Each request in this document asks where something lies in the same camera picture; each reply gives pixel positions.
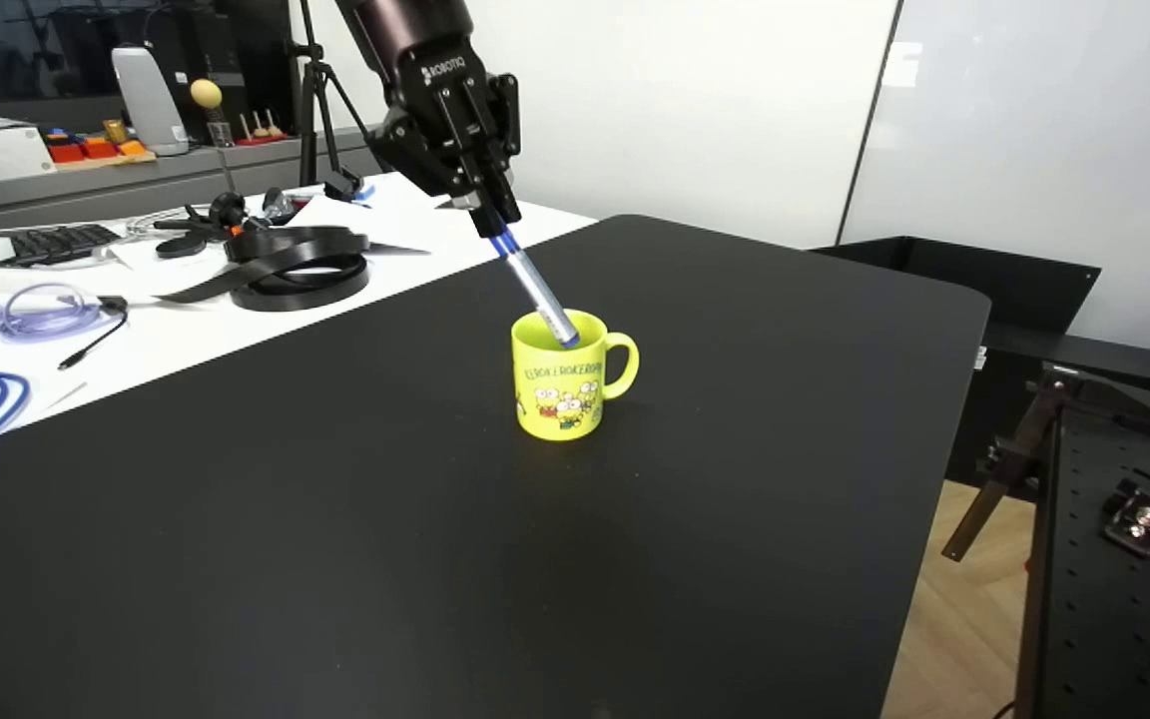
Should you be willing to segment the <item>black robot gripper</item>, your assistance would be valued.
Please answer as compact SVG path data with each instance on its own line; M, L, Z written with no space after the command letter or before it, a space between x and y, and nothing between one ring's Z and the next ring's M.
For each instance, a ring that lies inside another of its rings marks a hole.
M426 197L479 197L468 214L491 241L518 219L508 179L518 150L518 81L491 74L468 44L405 52L370 150Z

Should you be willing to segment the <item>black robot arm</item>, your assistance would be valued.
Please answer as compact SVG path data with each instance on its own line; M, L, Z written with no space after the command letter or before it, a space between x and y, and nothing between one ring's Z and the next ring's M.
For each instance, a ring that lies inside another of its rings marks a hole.
M512 158L518 154L518 81L491 74L472 48L464 0L337 0L387 112L366 147L426 197L452 197L479 234L518 219Z

